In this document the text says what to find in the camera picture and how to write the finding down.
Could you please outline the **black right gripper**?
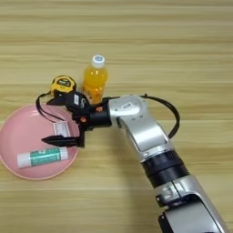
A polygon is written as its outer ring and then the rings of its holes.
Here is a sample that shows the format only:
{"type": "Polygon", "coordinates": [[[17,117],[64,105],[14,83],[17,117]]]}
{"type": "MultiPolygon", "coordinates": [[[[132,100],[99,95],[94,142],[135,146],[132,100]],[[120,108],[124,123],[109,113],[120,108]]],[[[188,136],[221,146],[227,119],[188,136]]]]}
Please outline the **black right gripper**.
{"type": "MultiPolygon", "coordinates": [[[[65,106],[67,97],[68,94],[55,96],[47,104],[49,106],[65,106]]],[[[72,118],[78,124],[79,137],[59,135],[42,138],[42,141],[56,147],[84,147],[86,131],[91,131],[96,127],[112,126],[108,102],[108,98],[98,104],[90,104],[88,100],[83,100],[83,105],[74,110],[72,118]]]]}

